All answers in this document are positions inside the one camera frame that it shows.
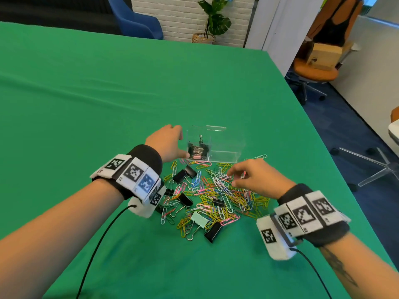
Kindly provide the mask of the wrist marker band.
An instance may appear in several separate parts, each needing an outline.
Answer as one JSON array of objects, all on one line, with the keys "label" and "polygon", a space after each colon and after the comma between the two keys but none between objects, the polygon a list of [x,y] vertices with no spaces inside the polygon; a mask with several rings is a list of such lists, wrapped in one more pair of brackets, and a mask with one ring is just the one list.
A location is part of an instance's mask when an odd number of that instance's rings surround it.
[{"label": "wrist marker band", "polygon": [[297,184],[278,200],[271,214],[258,218],[256,224],[269,256],[286,261],[304,240],[317,248],[338,241],[350,231],[349,222],[321,191]]},{"label": "wrist marker band", "polygon": [[128,154],[118,154],[96,170],[90,178],[106,180],[116,188],[130,210],[137,216],[150,218],[156,210],[166,186],[160,177],[163,167],[159,153],[148,145],[137,145]]}]

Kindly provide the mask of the pile of coloured paper clips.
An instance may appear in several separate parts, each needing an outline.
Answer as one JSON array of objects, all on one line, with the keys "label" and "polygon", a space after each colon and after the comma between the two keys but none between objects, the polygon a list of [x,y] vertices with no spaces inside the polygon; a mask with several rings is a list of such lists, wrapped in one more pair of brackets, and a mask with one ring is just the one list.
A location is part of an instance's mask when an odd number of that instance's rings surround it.
[{"label": "pile of coloured paper clips", "polygon": [[[173,177],[183,167],[178,167],[177,161],[171,165],[171,173],[163,178],[166,182],[166,193],[162,196],[156,212],[160,214],[160,223],[169,223],[180,231],[182,238],[190,237],[193,222],[191,216],[198,211],[209,221],[204,230],[207,232],[216,222],[221,222],[222,228],[238,221],[242,216],[258,219],[266,214],[270,198],[253,191],[242,190],[232,186],[232,176],[227,171],[232,167],[230,163],[211,163],[209,161],[194,161],[180,159],[182,165],[189,165],[197,176],[187,176],[180,184],[173,181]],[[178,201],[178,196],[184,193],[192,201],[191,207],[185,207]],[[215,206],[212,199],[225,202],[225,207]]]}]

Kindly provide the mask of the person's right hand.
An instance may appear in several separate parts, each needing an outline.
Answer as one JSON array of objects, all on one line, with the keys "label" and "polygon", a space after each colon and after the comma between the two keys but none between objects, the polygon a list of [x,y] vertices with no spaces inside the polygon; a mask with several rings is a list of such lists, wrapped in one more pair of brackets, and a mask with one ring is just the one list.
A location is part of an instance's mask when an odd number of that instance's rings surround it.
[{"label": "person's right hand", "polygon": [[263,159],[248,159],[236,163],[227,171],[227,176],[232,176],[233,180],[241,179],[243,171],[247,172],[245,179],[250,180],[250,189],[246,190],[267,198],[278,200],[296,186],[294,181],[282,175]]}]

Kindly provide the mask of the left wrist marker band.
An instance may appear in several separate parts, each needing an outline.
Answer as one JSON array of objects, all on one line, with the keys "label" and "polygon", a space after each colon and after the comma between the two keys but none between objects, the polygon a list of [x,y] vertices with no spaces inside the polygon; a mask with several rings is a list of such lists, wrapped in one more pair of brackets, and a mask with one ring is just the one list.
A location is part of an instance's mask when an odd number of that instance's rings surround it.
[{"label": "left wrist marker band", "polygon": [[128,154],[118,154],[96,170],[90,178],[106,180],[116,188],[130,210],[137,216],[150,218],[156,210],[166,186],[160,177],[163,167],[159,153],[148,145],[137,145]]}]

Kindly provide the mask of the green tablecloth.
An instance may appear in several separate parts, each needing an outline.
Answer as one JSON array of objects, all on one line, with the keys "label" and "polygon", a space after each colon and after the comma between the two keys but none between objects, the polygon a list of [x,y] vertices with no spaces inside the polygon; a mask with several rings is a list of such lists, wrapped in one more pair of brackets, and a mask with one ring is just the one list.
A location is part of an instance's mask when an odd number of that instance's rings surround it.
[{"label": "green tablecloth", "polygon": [[[0,239],[90,183],[167,125],[225,126],[240,159],[267,155],[320,190],[351,231],[392,265],[323,141],[264,51],[0,23]],[[274,261],[256,220],[199,230],[125,211],[107,232],[80,298],[328,298],[302,256]]]}]

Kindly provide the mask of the bunch of black binder clips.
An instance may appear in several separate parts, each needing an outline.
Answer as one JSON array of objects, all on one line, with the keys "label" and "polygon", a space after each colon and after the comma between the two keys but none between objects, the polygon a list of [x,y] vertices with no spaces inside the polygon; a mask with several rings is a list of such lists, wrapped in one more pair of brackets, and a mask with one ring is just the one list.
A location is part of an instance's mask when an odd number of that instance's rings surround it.
[{"label": "bunch of black binder clips", "polygon": [[208,161],[210,158],[211,145],[205,142],[203,135],[198,135],[198,141],[189,140],[187,143],[189,159],[195,161]]}]

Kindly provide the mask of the person's left hand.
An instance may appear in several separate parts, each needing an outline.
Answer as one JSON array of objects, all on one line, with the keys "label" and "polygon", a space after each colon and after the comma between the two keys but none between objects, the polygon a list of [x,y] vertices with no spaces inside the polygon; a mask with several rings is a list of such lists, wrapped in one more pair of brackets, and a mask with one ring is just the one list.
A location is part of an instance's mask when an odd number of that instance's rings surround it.
[{"label": "person's left hand", "polygon": [[174,151],[179,149],[178,142],[183,139],[181,125],[166,125],[147,137],[145,145],[153,148],[160,155],[162,162],[174,161]]}]

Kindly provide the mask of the wicker plant basket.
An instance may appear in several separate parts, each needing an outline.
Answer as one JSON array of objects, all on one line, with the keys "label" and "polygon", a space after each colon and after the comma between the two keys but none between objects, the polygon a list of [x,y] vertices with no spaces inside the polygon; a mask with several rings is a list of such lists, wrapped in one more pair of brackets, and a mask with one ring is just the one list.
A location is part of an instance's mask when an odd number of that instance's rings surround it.
[{"label": "wicker plant basket", "polygon": [[208,33],[195,33],[192,35],[192,43],[199,44],[210,44],[213,45],[216,42],[216,37]]}]

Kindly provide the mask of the mint green binder clip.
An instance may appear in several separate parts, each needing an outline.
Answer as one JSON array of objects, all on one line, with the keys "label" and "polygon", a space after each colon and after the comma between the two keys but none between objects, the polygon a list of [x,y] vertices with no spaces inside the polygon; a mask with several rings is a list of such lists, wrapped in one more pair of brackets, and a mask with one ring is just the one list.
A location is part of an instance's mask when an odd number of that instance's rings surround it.
[{"label": "mint green binder clip", "polygon": [[192,241],[193,240],[193,237],[194,237],[194,235],[195,235],[195,233],[199,230],[199,229],[202,229],[202,230],[204,230],[205,228],[206,228],[206,225],[208,224],[208,220],[207,220],[207,218],[205,218],[204,216],[202,216],[198,211],[195,211],[193,214],[192,214],[192,216],[191,216],[191,221],[193,222],[193,226],[192,226],[192,229],[193,229],[193,227],[196,225],[197,226],[197,228],[194,230],[194,231],[191,231],[190,233],[189,233],[189,235],[190,235],[190,237],[186,237],[186,239],[188,240],[188,241]]}]

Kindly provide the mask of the green potted plant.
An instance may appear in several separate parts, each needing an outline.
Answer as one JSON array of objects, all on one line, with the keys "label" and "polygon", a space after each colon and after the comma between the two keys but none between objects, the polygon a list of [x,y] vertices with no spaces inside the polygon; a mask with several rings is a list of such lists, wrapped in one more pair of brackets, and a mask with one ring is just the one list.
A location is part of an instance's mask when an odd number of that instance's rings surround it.
[{"label": "green potted plant", "polygon": [[224,34],[232,25],[229,18],[221,14],[222,9],[233,0],[199,0],[198,5],[207,15],[207,23],[203,33],[204,38],[208,35],[218,36]]}]

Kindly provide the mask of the white chair base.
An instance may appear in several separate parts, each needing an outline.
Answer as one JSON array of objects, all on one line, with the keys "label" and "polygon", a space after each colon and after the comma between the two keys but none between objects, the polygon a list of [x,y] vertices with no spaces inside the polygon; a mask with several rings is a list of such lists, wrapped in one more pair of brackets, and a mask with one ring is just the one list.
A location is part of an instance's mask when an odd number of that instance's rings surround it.
[{"label": "white chair base", "polygon": [[390,160],[388,160],[387,156],[383,153],[383,151],[379,148],[369,148],[366,150],[366,153],[368,155],[375,155],[376,153],[378,153],[381,157],[382,157],[382,161],[378,161],[375,159],[370,158],[369,156],[364,156],[361,154],[358,154],[356,152],[344,149],[342,147],[339,148],[332,148],[330,150],[330,154],[332,156],[337,156],[340,154],[340,152],[346,152],[352,156],[356,156],[358,158],[361,158],[363,160],[367,160],[368,162],[371,162],[373,164],[376,164],[378,166],[382,167],[382,170],[378,171],[377,173],[375,173],[374,175],[366,178],[365,180],[361,181],[358,184],[352,184],[352,183],[347,183],[347,185],[349,186],[349,188],[351,189],[352,192],[356,192],[357,189],[359,187],[363,187],[365,185],[370,184],[373,181],[376,181],[384,176],[387,175],[392,175],[396,178],[397,181],[399,181],[399,163],[397,162],[391,162]]}]

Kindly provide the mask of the person's left forearm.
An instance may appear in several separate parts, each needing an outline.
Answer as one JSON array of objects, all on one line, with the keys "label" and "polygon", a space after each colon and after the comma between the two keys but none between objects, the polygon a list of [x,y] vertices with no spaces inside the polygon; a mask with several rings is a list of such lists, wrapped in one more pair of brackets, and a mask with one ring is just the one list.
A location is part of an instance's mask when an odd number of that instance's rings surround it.
[{"label": "person's left forearm", "polygon": [[0,240],[0,299],[38,299],[124,201],[98,179]]}]

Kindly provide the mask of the orange and white chair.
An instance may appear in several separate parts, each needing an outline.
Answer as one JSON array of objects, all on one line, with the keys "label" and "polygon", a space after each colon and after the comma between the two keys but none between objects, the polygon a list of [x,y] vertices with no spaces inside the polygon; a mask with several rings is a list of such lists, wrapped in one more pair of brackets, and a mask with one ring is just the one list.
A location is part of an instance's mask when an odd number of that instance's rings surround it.
[{"label": "orange and white chair", "polygon": [[399,146],[399,106],[392,110],[390,118],[391,123],[388,126],[388,134]]}]

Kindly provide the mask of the clear plastic box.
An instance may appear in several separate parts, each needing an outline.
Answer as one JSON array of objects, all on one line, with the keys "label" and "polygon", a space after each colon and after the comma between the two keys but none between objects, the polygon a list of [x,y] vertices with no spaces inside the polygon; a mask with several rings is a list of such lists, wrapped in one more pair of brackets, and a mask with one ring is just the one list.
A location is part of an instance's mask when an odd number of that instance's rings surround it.
[{"label": "clear plastic box", "polygon": [[237,163],[246,145],[243,130],[216,125],[189,126],[185,134],[187,143],[198,141],[200,134],[211,145],[209,162]]}]

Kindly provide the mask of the black garment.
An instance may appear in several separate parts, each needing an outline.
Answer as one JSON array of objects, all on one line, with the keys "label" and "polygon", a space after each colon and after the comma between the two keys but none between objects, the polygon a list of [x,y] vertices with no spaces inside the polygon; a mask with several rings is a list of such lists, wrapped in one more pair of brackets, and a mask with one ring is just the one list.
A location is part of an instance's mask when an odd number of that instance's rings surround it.
[{"label": "black garment", "polygon": [[341,9],[341,7],[344,5],[344,3],[346,1],[347,0],[340,1],[340,3],[337,5],[337,8],[332,13],[332,16],[326,20],[324,26],[322,27],[320,32],[317,34],[317,38],[314,37],[314,41],[318,40],[318,43],[334,45],[334,46],[338,46],[338,47],[344,46],[344,44],[346,42],[346,39],[345,39],[346,30],[349,26],[350,19],[352,18],[352,15],[357,7],[357,4],[359,3],[359,1],[356,0],[354,5],[351,8],[351,11],[350,11],[347,19],[339,24],[335,24],[333,22],[333,18],[335,17],[338,10]]}]

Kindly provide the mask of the person's right forearm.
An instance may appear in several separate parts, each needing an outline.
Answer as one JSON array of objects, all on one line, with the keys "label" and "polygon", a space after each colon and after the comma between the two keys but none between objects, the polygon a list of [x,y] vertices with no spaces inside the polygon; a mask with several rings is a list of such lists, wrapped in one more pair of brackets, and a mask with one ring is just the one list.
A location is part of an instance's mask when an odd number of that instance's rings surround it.
[{"label": "person's right forearm", "polygon": [[352,233],[320,252],[352,299],[399,299],[399,272]]}]

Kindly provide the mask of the orange office chair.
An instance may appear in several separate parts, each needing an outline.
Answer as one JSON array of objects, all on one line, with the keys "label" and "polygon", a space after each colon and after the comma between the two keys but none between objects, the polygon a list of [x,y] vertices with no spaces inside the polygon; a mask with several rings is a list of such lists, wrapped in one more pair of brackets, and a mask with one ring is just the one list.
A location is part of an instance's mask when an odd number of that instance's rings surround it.
[{"label": "orange office chair", "polygon": [[[318,43],[318,40],[314,41],[314,37],[317,38],[317,34],[320,32],[322,27],[324,26],[327,19],[332,16],[332,13],[337,8],[337,5],[341,0],[326,0],[324,5],[321,7],[318,12],[314,22],[312,23],[301,47],[299,48],[296,57],[294,58],[291,68],[287,72],[285,76],[285,80],[288,85],[291,87],[294,92],[297,100],[301,105],[305,105],[307,102],[307,91],[312,90],[319,94],[319,100],[325,100],[327,97],[326,93],[312,87],[312,84],[325,84],[330,83],[337,79],[339,74],[339,69],[341,68],[344,60],[353,52],[357,52],[360,50],[360,46],[349,40],[350,33],[355,24],[355,21],[358,15],[362,11],[362,7],[364,4],[363,0],[358,0],[359,3],[350,19],[349,26],[345,33],[346,42],[344,44],[343,53],[341,58],[339,59],[337,65],[333,70],[325,71],[315,69],[309,65],[307,65],[307,55],[310,51],[313,43]],[[338,10],[335,17],[333,18],[333,22],[335,24],[339,24],[347,19],[352,6],[354,5],[356,0],[347,0],[341,9]]]}]

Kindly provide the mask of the right wrist marker band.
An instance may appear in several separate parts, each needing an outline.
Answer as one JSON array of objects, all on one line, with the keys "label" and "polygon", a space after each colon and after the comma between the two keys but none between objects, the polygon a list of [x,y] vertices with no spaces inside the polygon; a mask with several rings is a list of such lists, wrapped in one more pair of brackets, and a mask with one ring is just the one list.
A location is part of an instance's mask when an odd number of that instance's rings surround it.
[{"label": "right wrist marker band", "polygon": [[321,191],[297,184],[278,200],[271,214],[258,218],[256,224],[269,256],[286,261],[304,240],[317,248],[338,241],[350,231],[349,222]]}]

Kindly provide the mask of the black sofa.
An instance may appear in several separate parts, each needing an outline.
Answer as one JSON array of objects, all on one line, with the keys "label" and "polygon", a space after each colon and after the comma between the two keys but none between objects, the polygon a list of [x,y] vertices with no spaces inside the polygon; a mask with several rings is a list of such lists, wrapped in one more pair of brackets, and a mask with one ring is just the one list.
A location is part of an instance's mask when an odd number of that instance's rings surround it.
[{"label": "black sofa", "polygon": [[0,0],[0,21],[121,35],[108,0]]}]

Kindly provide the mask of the cardboard box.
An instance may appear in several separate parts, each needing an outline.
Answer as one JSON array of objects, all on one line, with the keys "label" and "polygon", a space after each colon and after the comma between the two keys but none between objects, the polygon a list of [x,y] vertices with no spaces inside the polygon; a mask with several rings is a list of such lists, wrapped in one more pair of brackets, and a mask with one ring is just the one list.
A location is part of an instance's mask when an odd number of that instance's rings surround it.
[{"label": "cardboard box", "polygon": [[313,43],[306,62],[315,69],[330,71],[335,68],[342,53],[343,48],[340,46]]}]

